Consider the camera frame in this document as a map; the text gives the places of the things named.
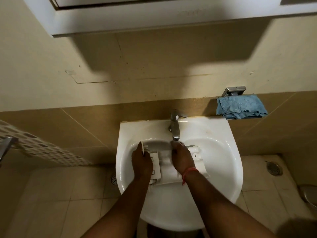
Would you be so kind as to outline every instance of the white ceramic sink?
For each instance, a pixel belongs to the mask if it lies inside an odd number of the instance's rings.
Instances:
[[[150,150],[170,150],[170,120],[121,123],[116,158],[116,176],[121,193],[133,180],[132,151],[141,140]],[[179,121],[180,141],[199,146],[208,178],[224,196],[235,203],[243,182],[243,169],[228,121],[220,117],[196,117]],[[150,185],[141,219],[167,230],[189,231],[204,227],[187,185]]]

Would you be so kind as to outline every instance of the blue towel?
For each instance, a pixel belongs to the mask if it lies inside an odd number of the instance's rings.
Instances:
[[[267,111],[256,95],[228,96],[217,98],[217,115],[226,119],[261,118]]]

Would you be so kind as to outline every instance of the person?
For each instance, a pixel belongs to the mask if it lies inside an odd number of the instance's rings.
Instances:
[[[273,238],[269,229],[225,198],[200,172],[190,151],[180,142],[171,142],[172,163],[183,176],[210,237]],[[152,175],[148,152],[141,142],[132,153],[134,179],[122,196],[82,238],[132,238],[135,234]]]

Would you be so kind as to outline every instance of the metal towel bracket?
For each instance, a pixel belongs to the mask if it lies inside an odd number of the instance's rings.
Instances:
[[[222,97],[242,95],[245,90],[246,90],[245,86],[228,87],[224,90]]]
[[[19,139],[16,137],[10,137],[7,136],[2,140],[2,143],[0,144],[0,162],[3,159],[3,157],[6,155],[6,153],[9,151],[12,144],[17,142]]]

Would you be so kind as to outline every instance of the floor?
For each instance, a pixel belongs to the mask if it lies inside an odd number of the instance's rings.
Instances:
[[[242,156],[244,183],[236,204],[279,237],[317,237],[314,216],[301,200],[279,156]],[[272,176],[266,161],[283,168]],[[64,167],[34,171],[21,197],[5,238],[79,238],[120,196],[110,179],[113,165]],[[140,220],[138,238],[146,238]],[[171,237],[192,237],[193,233]]]

